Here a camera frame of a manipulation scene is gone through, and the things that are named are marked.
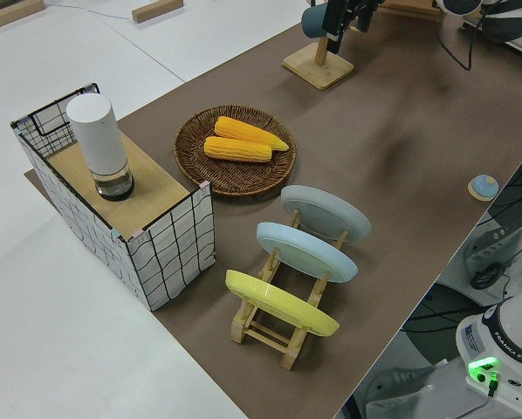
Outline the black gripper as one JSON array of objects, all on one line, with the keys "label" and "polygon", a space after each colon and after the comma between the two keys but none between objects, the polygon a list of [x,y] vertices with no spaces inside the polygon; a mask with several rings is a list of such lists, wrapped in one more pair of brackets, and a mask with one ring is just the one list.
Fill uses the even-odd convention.
[{"label": "black gripper", "polygon": [[[354,1],[352,5],[353,19],[348,27],[353,31],[368,32],[372,17],[378,8],[376,0]],[[328,0],[324,15],[324,30],[326,32],[327,47],[331,53],[336,53],[336,43],[340,45],[344,33],[344,21],[347,13],[346,0]]]}]

